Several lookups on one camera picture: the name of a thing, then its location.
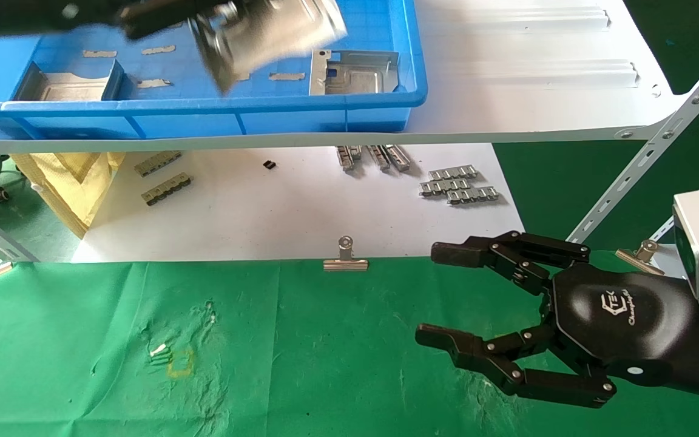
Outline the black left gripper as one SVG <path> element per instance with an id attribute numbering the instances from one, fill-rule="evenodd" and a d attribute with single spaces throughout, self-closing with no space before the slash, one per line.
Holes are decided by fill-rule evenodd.
<path id="1" fill-rule="evenodd" d="M 197 15 L 235 19 L 246 3 L 167 1 L 163 7 L 123 8 L 124 1 L 17 1 L 16 35 L 67 32 L 84 25 L 114 24 L 118 19 L 127 39 L 136 41 Z"/>

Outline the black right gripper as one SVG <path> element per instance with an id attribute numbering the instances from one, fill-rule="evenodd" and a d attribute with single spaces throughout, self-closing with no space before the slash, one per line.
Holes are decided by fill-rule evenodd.
<path id="1" fill-rule="evenodd" d="M 589 262 L 590 254 L 586 245 L 519 231 L 431 246 L 431 260 L 438 265 L 489 268 L 533 296 L 551 289 L 550 273 L 542 265 L 568 268 L 553 277 L 555 321 L 586 359 L 548 324 L 488 340 L 419 324 L 415 340 L 446 351 L 456 368 L 485 376 L 505 395 L 530 400 L 602 407 L 616 395 L 607 375 L 646 387 L 671 384 L 674 348 L 690 321 L 689 296 L 676 289 L 671 277 L 573 266 Z M 545 351 L 575 374 L 517 364 Z"/>

